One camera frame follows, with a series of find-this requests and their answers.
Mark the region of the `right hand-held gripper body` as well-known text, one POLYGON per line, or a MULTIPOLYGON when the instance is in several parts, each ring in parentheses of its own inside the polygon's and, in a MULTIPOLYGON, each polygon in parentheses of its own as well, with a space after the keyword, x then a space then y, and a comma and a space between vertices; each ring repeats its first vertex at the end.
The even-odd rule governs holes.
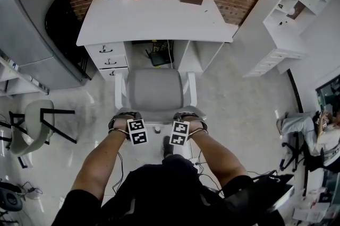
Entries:
POLYGON ((184 146, 192 135, 198 132, 208 133, 206 122, 193 112, 177 112, 173 117, 172 131, 169 143, 171 145, 184 146), (191 123, 200 123, 201 127, 197 127, 190 131, 191 123))

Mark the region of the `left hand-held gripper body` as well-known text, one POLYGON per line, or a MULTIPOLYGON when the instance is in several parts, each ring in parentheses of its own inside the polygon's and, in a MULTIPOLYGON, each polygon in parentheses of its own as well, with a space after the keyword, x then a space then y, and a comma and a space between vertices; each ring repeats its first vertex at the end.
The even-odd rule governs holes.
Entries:
POLYGON ((148 134, 145 121, 142 119, 139 112, 121 112, 115 115, 108 123, 108 131, 119 131, 125 135, 125 138, 132 143, 132 145, 140 145, 148 142, 148 134), (114 123, 117 120, 124 120, 126 127, 115 128, 114 123))

